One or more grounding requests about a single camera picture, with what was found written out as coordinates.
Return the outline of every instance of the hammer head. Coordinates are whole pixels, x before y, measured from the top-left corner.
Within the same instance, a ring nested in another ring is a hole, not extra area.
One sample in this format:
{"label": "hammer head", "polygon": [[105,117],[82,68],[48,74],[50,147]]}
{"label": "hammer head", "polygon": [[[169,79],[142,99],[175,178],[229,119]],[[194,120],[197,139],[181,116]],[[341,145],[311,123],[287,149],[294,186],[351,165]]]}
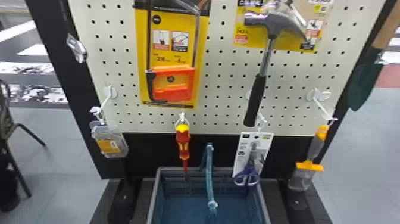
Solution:
{"label": "hammer head", "polygon": [[285,13],[278,11],[270,11],[266,14],[247,11],[245,13],[245,26],[266,27],[268,29],[268,38],[270,39],[277,38],[280,32],[286,29],[307,41],[301,26]]}

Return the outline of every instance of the black chair leg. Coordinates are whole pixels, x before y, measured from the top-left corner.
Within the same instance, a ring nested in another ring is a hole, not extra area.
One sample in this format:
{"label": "black chair leg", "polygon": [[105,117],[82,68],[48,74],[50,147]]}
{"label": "black chair leg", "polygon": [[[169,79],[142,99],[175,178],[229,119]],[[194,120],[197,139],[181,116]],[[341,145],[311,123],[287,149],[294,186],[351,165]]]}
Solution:
{"label": "black chair leg", "polygon": [[28,133],[32,138],[34,138],[35,140],[38,141],[38,143],[40,143],[41,145],[43,145],[44,147],[46,146],[46,144],[39,138],[37,137],[33,132],[31,132],[25,125],[19,123],[16,124],[17,127],[22,128],[26,133]]}
{"label": "black chair leg", "polygon": [[6,150],[7,154],[10,156],[10,163],[12,166],[12,169],[17,173],[18,179],[20,180],[20,183],[22,185],[22,188],[25,191],[25,194],[28,198],[30,198],[32,196],[32,194],[30,193],[29,187],[25,182],[24,177],[22,176],[22,173],[20,171],[20,168],[18,167],[17,163],[15,162],[14,156],[11,154],[10,148],[8,147],[8,143],[6,140],[2,141],[3,143],[3,147]]}

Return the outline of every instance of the blue scissors handle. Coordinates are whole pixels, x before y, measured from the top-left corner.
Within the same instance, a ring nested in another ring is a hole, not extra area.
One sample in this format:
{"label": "blue scissors handle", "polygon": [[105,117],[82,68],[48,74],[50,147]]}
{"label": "blue scissors handle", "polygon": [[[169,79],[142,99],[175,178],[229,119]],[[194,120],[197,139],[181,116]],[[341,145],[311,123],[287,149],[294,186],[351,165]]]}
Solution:
{"label": "blue scissors handle", "polygon": [[260,176],[254,167],[246,166],[245,169],[234,176],[233,182],[237,186],[253,186],[260,181]]}

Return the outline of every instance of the gray floor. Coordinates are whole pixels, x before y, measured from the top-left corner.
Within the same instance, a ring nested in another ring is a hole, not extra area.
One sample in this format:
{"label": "gray floor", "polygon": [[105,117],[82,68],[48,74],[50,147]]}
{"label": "gray floor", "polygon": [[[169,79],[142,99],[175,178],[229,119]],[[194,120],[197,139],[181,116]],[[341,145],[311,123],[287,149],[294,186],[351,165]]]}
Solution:
{"label": "gray floor", "polygon": [[[399,99],[400,89],[375,89],[360,111],[345,117],[323,160],[325,172],[314,179],[334,224],[400,223]],[[89,223],[106,181],[100,180],[71,112],[13,108],[12,113],[49,149],[20,130],[12,137],[33,196],[0,214],[0,223]]]}
{"label": "gray floor", "polygon": [[315,186],[334,224],[400,223],[400,89],[377,88],[349,111]]}
{"label": "gray floor", "polygon": [[107,184],[96,171],[70,110],[12,108],[48,145],[43,149],[23,131],[11,137],[11,150],[32,190],[0,223],[89,223]]}

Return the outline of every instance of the barcode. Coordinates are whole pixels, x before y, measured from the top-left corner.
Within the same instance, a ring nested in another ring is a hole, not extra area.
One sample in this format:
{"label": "barcode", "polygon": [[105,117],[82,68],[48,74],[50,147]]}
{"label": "barcode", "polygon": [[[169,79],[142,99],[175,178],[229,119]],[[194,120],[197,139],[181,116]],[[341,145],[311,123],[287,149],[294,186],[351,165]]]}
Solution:
{"label": "barcode", "polygon": [[117,143],[114,142],[114,141],[110,141],[110,145],[111,145],[111,147],[113,147],[113,148],[118,148]]}

